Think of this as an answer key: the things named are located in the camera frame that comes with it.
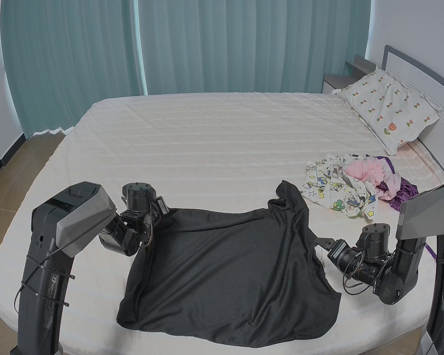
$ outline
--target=teal curtain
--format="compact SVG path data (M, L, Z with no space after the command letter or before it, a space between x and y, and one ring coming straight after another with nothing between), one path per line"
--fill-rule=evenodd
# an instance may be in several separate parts
M371 0L138 0L149 94L320 93L365 55Z
M132 0L2 0L6 75L26 137L142 95Z

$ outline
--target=headboard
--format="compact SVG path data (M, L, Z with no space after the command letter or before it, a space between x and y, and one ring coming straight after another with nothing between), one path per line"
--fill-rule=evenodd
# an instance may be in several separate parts
M439 111L439 120L422 131L419 140L444 169L444 78L399 50L385 46L382 69L405 87L421 92Z

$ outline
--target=bed sheet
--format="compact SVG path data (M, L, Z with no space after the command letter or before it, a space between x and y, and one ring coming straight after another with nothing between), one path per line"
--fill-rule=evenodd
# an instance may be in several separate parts
M65 187L102 184L118 207L122 185L151 183L168 206L230 213L266 207L285 179L302 185L307 160L327 153L385 155L372 133L337 96L303 93L212 93L112 98L94 104L58 146L21 204L0 246L0 317L17 329L13 299L23 275L31 211ZM441 183L438 172L408 145L393 163L420 191ZM349 219L307 201L310 228L321 237L354 244L366 219ZM380 202L378 222L398 212ZM343 294L337 322L323 337L260 349L193 337L126 330L115 322L133 258L93 240L76 256L60 341L65 352L87 354L358 354L423 325L435 263L425 252L418 284L394 306L367 291ZM342 276L325 262L332 287Z

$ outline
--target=floor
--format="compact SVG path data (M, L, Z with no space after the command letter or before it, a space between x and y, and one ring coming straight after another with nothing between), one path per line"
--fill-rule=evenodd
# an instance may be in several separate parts
M33 136L0 170L0 243L32 182L63 138L62 132ZM417 329L365 355L412 355L419 338L420 329ZM0 319L0 355L8 355L16 344L17 334Z

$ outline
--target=floral print pillow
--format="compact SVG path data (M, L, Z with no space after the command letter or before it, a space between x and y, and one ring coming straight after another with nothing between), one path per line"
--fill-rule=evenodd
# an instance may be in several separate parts
M390 155L439 119L436 110L420 93L402 86L382 69L354 84L332 91L342 98L373 132Z

